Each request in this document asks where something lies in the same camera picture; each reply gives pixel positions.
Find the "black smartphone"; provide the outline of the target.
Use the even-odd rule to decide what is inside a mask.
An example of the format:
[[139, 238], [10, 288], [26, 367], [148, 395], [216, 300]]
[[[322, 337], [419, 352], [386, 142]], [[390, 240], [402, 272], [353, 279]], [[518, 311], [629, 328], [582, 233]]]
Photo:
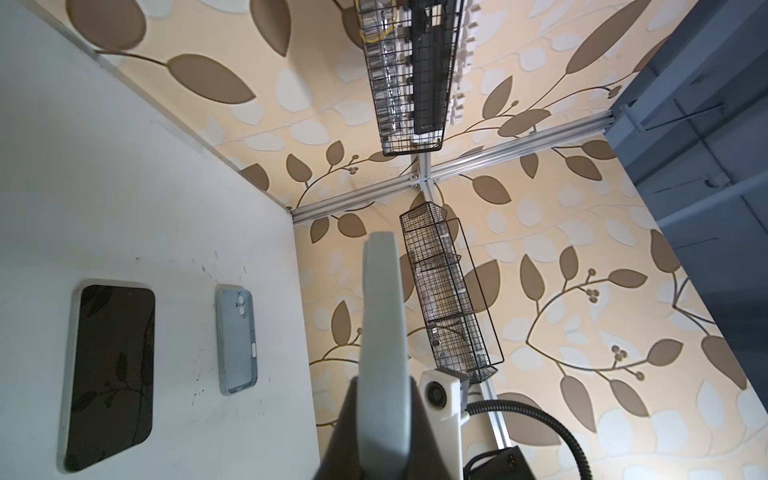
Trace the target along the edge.
[[366, 479], [400, 479], [411, 439], [411, 384], [395, 235], [370, 234], [363, 254], [363, 341], [357, 378], [357, 444]]
[[79, 473], [145, 442], [153, 429], [156, 297], [87, 281], [73, 293], [58, 464]]

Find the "light blue phone case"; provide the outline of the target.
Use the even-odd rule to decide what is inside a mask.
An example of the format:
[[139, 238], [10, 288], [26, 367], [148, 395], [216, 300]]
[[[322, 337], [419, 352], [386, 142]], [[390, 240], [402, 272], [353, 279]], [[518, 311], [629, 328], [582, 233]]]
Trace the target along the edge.
[[258, 380], [253, 299], [241, 286], [218, 285], [215, 317], [220, 390], [232, 396]]

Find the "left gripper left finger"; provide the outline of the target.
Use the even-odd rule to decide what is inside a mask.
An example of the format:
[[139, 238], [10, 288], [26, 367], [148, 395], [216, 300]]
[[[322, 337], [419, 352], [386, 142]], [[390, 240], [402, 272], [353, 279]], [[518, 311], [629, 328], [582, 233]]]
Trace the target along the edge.
[[355, 377], [315, 479], [374, 479], [375, 401]]

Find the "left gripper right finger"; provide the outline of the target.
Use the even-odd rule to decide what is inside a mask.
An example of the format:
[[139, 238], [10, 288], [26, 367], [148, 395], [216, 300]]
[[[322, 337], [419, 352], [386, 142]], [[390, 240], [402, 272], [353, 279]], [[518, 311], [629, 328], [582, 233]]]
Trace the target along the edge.
[[449, 396], [452, 376], [423, 376], [422, 384], [418, 385], [414, 378], [411, 382], [411, 426], [410, 426], [410, 451], [406, 468], [405, 479], [452, 479], [452, 471], [445, 465], [439, 444], [435, 438], [430, 424], [430, 415], [436, 414], [437, 420], [446, 412], [450, 412], [449, 404], [445, 403], [443, 409], [437, 408], [429, 401], [424, 400], [424, 391], [428, 385], [436, 382], [444, 390], [445, 397]]

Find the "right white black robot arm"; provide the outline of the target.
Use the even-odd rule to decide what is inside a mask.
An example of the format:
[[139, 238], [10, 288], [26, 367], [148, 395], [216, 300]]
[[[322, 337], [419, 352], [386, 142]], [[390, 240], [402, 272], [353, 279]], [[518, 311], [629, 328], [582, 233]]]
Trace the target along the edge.
[[580, 479], [593, 479], [586, 449], [559, 420], [522, 394], [504, 394], [497, 399], [476, 399], [466, 408], [472, 416], [500, 413], [509, 440], [520, 447], [563, 446], [575, 462]]

